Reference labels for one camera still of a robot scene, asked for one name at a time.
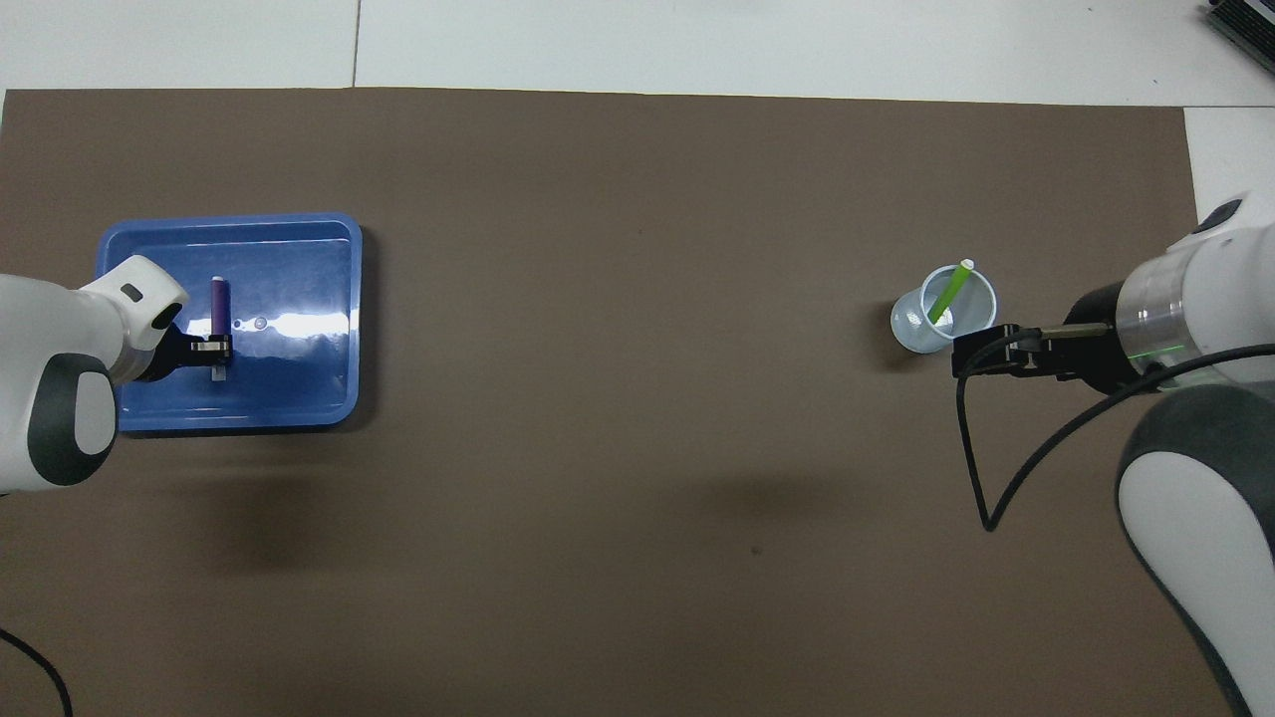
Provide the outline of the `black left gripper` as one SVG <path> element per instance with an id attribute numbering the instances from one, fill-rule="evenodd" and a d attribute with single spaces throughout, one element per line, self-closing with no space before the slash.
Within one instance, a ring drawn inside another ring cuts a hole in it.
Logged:
<path id="1" fill-rule="evenodd" d="M 221 337 L 221 358 L 233 358 L 233 337 Z M 215 339 L 204 336 L 191 336 L 170 324 L 164 336 L 156 344 L 150 362 L 139 376 L 139 381 L 159 381 L 168 378 L 178 367 L 204 366 L 205 361 L 215 360 Z"/>

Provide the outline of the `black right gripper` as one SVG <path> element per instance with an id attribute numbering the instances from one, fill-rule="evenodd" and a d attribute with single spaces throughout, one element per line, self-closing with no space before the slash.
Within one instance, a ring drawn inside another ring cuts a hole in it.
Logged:
<path id="1" fill-rule="evenodd" d="M 1040 327 L 1007 323 L 963 336 L 952 342 L 952 378 L 1007 375 L 1016 379 L 1054 378 L 1058 381 L 1082 381 L 1102 394 L 1112 394 L 1142 376 L 1130 364 L 1116 333 L 1116 313 L 1125 285 L 1111 283 L 1077 299 L 1065 318 L 1065 324 L 1103 323 L 1108 330 L 1088 339 L 1056 339 L 1061 355 L 1060 373 L 1048 364 L 1047 346 L 1051 336 Z M 1011 339 L 998 344 L 1001 339 Z"/>

